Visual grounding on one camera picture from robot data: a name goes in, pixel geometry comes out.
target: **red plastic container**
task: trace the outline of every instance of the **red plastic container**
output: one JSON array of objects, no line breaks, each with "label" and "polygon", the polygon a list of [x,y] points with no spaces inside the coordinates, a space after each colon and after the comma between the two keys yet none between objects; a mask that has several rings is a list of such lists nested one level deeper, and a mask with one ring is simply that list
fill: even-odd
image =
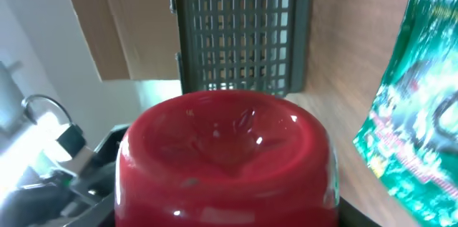
[{"label": "red plastic container", "polygon": [[168,100],[124,136],[116,226],[337,226],[332,151],[315,117],[270,95]]}]

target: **dark green crate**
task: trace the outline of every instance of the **dark green crate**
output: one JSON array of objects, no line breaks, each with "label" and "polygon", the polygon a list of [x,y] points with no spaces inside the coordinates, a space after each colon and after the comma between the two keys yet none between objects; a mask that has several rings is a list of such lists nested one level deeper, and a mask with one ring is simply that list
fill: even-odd
[{"label": "dark green crate", "polygon": [[183,92],[303,88],[309,0],[175,0]]}]

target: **wooden panel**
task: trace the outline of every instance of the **wooden panel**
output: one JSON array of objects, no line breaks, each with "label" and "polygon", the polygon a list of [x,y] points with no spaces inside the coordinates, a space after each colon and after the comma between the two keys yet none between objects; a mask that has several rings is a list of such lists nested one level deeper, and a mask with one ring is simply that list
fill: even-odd
[{"label": "wooden panel", "polygon": [[131,79],[177,79],[177,19],[169,0],[108,0]]},{"label": "wooden panel", "polygon": [[100,78],[129,79],[107,0],[72,0],[72,3]]},{"label": "wooden panel", "polygon": [[352,140],[388,64],[407,0],[313,0],[305,91],[336,144],[341,195],[381,226],[417,226],[365,166]]}]

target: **green packaging bag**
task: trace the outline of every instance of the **green packaging bag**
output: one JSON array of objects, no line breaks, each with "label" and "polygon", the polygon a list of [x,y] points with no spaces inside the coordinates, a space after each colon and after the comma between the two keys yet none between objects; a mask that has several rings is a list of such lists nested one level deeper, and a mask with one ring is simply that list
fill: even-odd
[{"label": "green packaging bag", "polygon": [[458,226],[458,0],[409,0],[354,145],[422,226]]}]

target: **white wall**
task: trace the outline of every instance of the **white wall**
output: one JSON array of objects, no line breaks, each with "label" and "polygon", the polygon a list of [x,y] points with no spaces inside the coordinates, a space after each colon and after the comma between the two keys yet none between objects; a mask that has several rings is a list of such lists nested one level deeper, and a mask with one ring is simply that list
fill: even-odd
[{"label": "white wall", "polygon": [[7,0],[61,102],[94,148],[113,125],[180,94],[158,82],[99,81],[70,0]]},{"label": "white wall", "polygon": [[0,0],[0,62],[6,67],[20,63],[11,76],[24,96],[40,93],[59,99],[27,35],[5,0]]}]

